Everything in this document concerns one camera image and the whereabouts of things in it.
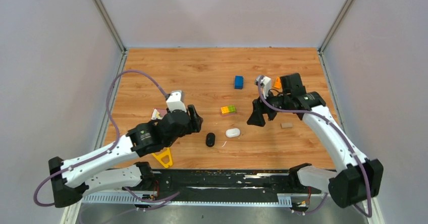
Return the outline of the black earbud charging case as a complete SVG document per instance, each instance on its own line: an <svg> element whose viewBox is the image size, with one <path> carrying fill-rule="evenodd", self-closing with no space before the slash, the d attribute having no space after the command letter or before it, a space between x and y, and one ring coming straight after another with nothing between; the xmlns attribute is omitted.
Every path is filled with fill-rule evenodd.
<svg viewBox="0 0 428 224"><path fill-rule="evenodd" d="M207 147L213 147L216 142L216 135L214 133L208 133L206 135L205 144Z"/></svg>

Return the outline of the white earbud charging case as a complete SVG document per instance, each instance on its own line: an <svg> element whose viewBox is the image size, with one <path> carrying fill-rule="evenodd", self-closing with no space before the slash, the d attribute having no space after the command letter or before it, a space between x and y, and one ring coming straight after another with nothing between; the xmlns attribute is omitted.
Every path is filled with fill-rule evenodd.
<svg viewBox="0 0 428 224"><path fill-rule="evenodd" d="M225 131L225 135L228 138L235 138L241 135L241 131L238 128L231 128Z"/></svg>

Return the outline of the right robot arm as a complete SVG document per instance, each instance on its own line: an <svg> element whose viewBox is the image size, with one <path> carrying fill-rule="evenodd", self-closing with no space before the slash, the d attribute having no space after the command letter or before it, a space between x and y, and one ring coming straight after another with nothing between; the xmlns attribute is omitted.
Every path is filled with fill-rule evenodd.
<svg viewBox="0 0 428 224"><path fill-rule="evenodd" d="M341 208L377 197L384 167L378 159L369 159L346 136L334 120L319 93L307 92L298 73L280 77L282 91L273 93L271 78L259 75L255 79L259 97L252 102L252 114L247 124L263 127L277 113L296 114L318 137L331 157L335 171L319 169L304 163L290 169L289 188L302 192L312 187L329 194Z"/></svg>

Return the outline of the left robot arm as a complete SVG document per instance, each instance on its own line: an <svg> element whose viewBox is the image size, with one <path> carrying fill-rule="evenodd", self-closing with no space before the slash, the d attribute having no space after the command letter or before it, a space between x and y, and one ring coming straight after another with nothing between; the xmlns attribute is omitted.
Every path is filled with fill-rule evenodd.
<svg viewBox="0 0 428 224"><path fill-rule="evenodd" d="M195 106L186 111L168 111L162 119L137 125L115 142L86 155L48 161L56 208L77 203L92 193L113 188L149 190L155 177L148 162L136 162L122 169L116 165L170 147L178 138L201 131L203 118Z"/></svg>

